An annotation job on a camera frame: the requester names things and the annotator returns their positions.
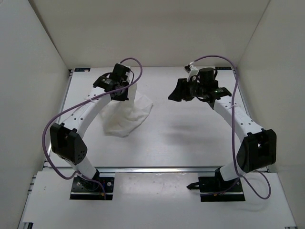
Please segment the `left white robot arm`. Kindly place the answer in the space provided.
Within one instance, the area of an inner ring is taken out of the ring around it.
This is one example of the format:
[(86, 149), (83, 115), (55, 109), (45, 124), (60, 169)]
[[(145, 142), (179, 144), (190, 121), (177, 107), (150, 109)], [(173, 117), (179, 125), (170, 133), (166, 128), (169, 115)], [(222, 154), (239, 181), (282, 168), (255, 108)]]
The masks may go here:
[(61, 124), (50, 127), (51, 148), (60, 158), (68, 162), (83, 178), (83, 184), (89, 190), (99, 186), (98, 170), (87, 158), (88, 148), (83, 141), (84, 134), (97, 114), (112, 101), (128, 101), (128, 89), (113, 90), (129, 85), (130, 67), (115, 64), (111, 73), (105, 73), (94, 83), (86, 97), (86, 104), (81, 105)]

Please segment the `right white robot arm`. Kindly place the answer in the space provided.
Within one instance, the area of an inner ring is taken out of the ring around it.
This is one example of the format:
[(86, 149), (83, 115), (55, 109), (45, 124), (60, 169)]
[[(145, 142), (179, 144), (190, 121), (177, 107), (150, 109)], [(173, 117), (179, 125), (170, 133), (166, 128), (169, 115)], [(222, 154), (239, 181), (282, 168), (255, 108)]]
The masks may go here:
[(232, 128), (233, 136), (241, 142), (233, 162), (219, 169), (214, 178), (214, 187), (225, 191), (231, 180), (261, 169), (276, 161), (277, 136), (274, 130), (266, 130), (252, 120), (243, 109), (233, 101), (233, 95), (225, 87), (219, 87), (215, 68), (197, 69), (193, 65), (185, 66), (187, 78), (179, 78), (174, 91), (168, 99), (181, 102), (198, 98), (206, 102)]

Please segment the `white skirt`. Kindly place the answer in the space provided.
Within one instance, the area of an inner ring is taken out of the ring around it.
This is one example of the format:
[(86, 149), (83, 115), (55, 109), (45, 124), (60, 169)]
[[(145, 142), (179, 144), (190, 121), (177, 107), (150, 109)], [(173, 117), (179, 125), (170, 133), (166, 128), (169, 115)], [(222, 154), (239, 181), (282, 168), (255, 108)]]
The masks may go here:
[(137, 91), (137, 84), (128, 90), (128, 101), (112, 100), (101, 111), (105, 135), (126, 137), (149, 116), (153, 102)]

